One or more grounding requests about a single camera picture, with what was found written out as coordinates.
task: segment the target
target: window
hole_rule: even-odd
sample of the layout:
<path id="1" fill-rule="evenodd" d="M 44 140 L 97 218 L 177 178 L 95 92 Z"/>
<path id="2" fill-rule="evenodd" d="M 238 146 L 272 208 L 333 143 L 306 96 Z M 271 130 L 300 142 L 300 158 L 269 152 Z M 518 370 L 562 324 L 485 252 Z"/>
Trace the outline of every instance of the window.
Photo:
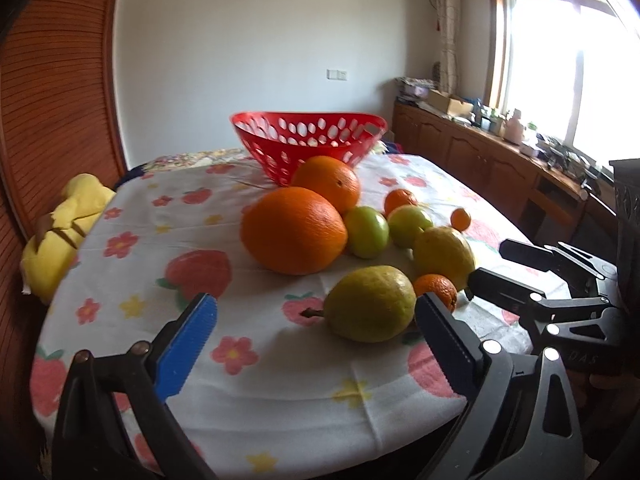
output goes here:
<path id="1" fill-rule="evenodd" d="M 508 0 L 504 109 L 607 165 L 640 157 L 640 42 L 615 16 L 562 0 Z"/>

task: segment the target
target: white wall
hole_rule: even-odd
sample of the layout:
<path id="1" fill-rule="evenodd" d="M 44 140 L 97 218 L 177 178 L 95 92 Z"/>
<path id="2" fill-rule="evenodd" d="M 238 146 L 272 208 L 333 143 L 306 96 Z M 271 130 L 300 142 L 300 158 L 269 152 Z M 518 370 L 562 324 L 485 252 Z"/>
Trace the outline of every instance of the white wall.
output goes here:
<path id="1" fill-rule="evenodd" d="M 129 166 L 239 146 L 241 110 L 391 119 L 400 75 L 437 56 L 428 0 L 117 0 L 114 79 Z M 327 69 L 347 70 L 347 82 Z"/>
<path id="2" fill-rule="evenodd" d="M 464 97 L 483 98 L 489 63 L 490 0 L 461 0 L 460 5 L 458 93 Z"/>

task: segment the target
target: pear stem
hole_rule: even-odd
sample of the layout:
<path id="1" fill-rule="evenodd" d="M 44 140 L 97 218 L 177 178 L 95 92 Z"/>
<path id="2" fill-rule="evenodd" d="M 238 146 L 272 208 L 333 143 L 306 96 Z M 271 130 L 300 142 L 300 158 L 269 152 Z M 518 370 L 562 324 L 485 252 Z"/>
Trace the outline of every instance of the pear stem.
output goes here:
<path id="1" fill-rule="evenodd" d="M 316 310 L 314 308 L 308 308 L 300 312 L 300 316 L 302 317 L 324 317 L 324 312 L 322 310 Z"/>

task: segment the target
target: red plastic basket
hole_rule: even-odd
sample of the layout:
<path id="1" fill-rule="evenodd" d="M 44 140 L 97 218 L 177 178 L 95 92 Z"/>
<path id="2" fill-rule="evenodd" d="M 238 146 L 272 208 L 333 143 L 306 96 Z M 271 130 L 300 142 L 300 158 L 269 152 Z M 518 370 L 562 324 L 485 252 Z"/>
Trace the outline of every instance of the red plastic basket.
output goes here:
<path id="1" fill-rule="evenodd" d="M 280 186 L 288 186 L 300 164 L 316 155 L 354 168 L 387 128 L 382 117 L 352 112 L 241 112 L 230 120 L 244 146 Z"/>

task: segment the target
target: tangerine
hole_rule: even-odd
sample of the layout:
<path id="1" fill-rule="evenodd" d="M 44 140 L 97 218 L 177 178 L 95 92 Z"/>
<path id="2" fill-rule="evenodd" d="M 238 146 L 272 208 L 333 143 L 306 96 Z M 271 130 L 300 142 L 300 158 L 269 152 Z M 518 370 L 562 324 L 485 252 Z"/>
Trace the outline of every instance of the tangerine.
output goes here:
<path id="1" fill-rule="evenodd" d="M 335 207 L 318 193 L 283 187 L 242 216 L 240 239 L 267 269 L 304 276 L 323 270 L 340 255 L 347 228 Z"/>
<path id="2" fill-rule="evenodd" d="M 327 199 L 344 215 L 360 198 L 360 181 L 353 170 L 331 156 L 308 158 L 293 174 L 290 186 L 305 187 Z"/>
<path id="3" fill-rule="evenodd" d="M 385 198 L 385 216 L 389 218 L 392 211 L 401 205 L 418 205 L 418 199 L 408 189 L 394 189 Z"/>
<path id="4" fill-rule="evenodd" d="M 469 229 L 469 226 L 471 225 L 471 215 L 462 207 L 459 207 L 451 213 L 450 220 L 451 227 L 460 232 Z"/>
<path id="5" fill-rule="evenodd" d="M 444 306 L 453 312 L 458 300 L 458 292 L 451 281 L 441 274 L 425 274 L 414 281 L 417 298 L 427 292 L 434 292 Z"/>

